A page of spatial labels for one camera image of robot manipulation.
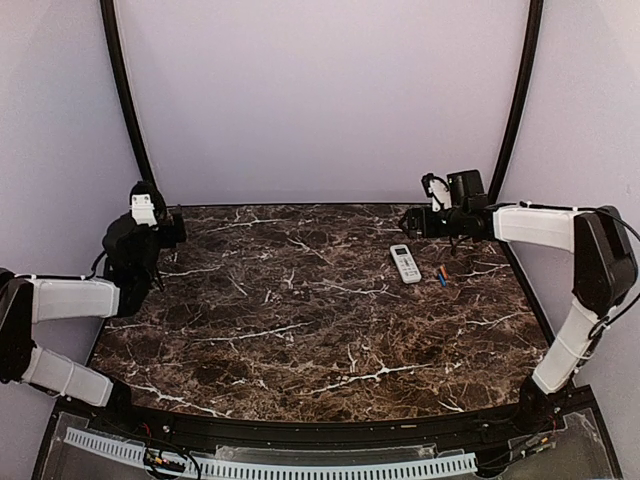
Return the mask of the white remote control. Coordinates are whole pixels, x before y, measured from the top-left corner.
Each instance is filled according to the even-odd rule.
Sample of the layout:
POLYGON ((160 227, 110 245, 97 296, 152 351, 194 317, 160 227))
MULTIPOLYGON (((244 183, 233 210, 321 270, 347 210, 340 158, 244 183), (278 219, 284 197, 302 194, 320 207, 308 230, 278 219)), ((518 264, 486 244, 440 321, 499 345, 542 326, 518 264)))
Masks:
POLYGON ((421 272, 407 245, 392 245, 389 251, 404 284, 416 284, 422 280, 421 272))

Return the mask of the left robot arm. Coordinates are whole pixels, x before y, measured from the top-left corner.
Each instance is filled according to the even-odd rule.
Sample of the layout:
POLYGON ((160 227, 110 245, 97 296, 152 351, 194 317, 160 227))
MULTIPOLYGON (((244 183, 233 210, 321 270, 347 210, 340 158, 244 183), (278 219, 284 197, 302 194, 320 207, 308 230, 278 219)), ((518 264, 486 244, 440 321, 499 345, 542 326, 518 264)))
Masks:
POLYGON ((1 381, 26 383, 102 408, 120 436, 141 427, 140 412, 113 397, 115 380, 46 349, 32 337, 35 324, 75 318, 135 315, 153 288, 161 287, 157 262, 164 249, 185 242, 180 209, 133 208, 115 220, 103 239, 101 277, 1 272, 1 381))

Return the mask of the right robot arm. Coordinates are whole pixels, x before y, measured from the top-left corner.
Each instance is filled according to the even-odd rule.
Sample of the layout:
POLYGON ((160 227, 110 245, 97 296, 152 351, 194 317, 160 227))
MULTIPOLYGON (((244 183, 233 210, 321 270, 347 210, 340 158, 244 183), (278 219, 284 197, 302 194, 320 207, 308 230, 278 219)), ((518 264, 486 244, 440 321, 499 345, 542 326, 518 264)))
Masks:
POLYGON ((441 178, 424 175, 428 202, 411 207, 399 220, 409 238, 524 243, 573 256, 569 313, 532 381, 545 395, 561 390, 586 363, 602 334, 626 314, 626 297, 639 268, 629 240, 634 229, 613 206, 547 206, 531 202, 495 204, 477 170, 441 178))

